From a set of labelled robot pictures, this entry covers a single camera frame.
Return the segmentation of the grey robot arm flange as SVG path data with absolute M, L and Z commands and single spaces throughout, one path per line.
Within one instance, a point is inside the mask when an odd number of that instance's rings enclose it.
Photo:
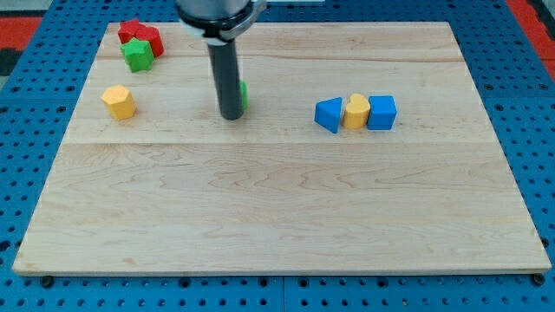
M 244 34 L 266 9 L 265 0 L 175 0 L 180 23 L 192 36 L 222 46 Z

